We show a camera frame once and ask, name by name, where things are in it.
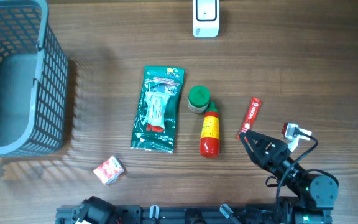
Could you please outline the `small red box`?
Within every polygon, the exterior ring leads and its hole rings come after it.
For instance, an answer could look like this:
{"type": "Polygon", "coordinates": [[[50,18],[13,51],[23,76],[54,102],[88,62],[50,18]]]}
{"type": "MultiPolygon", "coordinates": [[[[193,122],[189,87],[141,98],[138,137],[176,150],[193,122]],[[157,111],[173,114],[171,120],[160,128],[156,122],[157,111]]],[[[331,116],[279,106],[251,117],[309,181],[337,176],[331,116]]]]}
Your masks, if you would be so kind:
{"type": "Polygon", "coordinates": [[[239,134],[237,135],[238,140],[241,140],[240,134],[247,132],[252,129],[254,121],[257,117],[262,101],[256,97],[253,97],[250,101],[249,110],[245,116],[244,122],[241,126],[239,134]]]}

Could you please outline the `red chili sauce bottle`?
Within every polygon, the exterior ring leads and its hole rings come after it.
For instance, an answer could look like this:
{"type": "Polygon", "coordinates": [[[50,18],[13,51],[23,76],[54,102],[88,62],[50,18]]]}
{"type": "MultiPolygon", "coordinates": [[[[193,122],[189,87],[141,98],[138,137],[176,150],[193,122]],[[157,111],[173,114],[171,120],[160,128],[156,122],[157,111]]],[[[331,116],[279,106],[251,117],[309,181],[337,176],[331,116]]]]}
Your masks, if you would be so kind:
{"type": "Polygon", "coordinates": [[[206,158],[214,158],[219,154],[220,131],[219,110],[212,101],[205,111],[200,137],[200,154],[206,158]]]}

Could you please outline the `green lid jar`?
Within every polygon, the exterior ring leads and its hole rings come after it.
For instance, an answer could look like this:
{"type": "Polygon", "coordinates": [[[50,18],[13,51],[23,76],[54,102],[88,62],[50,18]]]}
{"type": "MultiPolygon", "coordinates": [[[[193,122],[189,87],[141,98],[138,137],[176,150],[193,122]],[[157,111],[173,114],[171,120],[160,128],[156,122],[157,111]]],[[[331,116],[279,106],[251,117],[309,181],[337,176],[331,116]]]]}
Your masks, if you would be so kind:
{"type": "Polygon", "coordinates": [[[188,108],[197,114],[203,113],[210,101],[210,91],[203,85],[194,86],[188,95],[188,108]]]}

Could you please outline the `green 3M glove package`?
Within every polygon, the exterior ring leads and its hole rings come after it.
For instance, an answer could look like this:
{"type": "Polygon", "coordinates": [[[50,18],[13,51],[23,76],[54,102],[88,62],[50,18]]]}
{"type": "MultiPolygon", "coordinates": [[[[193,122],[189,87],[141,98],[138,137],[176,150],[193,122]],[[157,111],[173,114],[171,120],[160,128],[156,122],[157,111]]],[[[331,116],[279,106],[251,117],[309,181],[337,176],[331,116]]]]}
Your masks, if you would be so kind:
{"type": "Polygon", "coordinates": [[[184,83],[185,70],[176,67],[147,65],[140,91],[131,137],[131,149],[172,153],[177,130],[178,102],[184,83]],[[147,131],[142,124],[147,112],[145,93],[149,91],[171,95],[165,110],[165,129],[161,133],[147,131]]]}

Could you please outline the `light green wipes packet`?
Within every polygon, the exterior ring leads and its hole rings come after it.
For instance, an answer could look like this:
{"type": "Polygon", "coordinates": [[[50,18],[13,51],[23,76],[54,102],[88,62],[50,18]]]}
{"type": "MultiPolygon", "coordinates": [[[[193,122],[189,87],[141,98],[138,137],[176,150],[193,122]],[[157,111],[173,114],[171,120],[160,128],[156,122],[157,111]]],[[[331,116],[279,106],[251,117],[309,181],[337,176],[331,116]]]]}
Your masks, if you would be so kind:
{"type": "Polygon", "coordinates": [[[142,124],[147,131],[161,133],[165,129],[165,110],[171,95],[168,93],[149,91],[145,93],[147,112],[142,124]]]}

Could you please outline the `small red sachet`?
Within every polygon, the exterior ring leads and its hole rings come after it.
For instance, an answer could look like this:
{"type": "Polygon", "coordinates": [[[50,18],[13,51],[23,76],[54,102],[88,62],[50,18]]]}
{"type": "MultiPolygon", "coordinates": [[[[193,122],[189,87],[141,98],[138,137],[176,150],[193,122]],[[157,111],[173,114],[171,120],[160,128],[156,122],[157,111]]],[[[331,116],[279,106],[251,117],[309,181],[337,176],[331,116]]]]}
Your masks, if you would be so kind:
{"type": "Polygon", "coordinates": [[[117,178],[125,171],[123,165],[115,156],[111,156],[93,170],[102,184],[108,185],[117,181],[117,178]]]}

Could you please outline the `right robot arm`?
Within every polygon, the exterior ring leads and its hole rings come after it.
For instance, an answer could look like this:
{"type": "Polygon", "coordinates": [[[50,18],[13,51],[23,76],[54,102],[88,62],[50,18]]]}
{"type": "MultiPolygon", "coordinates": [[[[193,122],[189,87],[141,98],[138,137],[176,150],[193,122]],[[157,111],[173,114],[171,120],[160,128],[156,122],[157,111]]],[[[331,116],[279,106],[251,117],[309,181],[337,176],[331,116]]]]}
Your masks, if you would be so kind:
{"type": "Polygon", "coordinates": [[[299,162],[317,145],[297,159],[287,143],[255,131],[240,133],[251,161],[271,173],[276,183],[276,202],[247,204],[239,219],[242,223],[332,223],[331,211],[339,192],[339,181],[319,169],[305,170],[299,162]]]}

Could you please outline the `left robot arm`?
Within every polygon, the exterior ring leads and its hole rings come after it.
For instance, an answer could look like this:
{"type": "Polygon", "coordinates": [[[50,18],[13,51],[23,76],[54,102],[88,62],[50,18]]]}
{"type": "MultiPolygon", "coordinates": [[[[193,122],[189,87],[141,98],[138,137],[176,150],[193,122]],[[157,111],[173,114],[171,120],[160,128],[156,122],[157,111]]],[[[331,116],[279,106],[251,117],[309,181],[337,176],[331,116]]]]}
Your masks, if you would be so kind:
{"type": "Polygon", "coordinates": [[[117,224],[116,206],[95,196],[84,200],[79,209],[77,223],[117,224]]]}

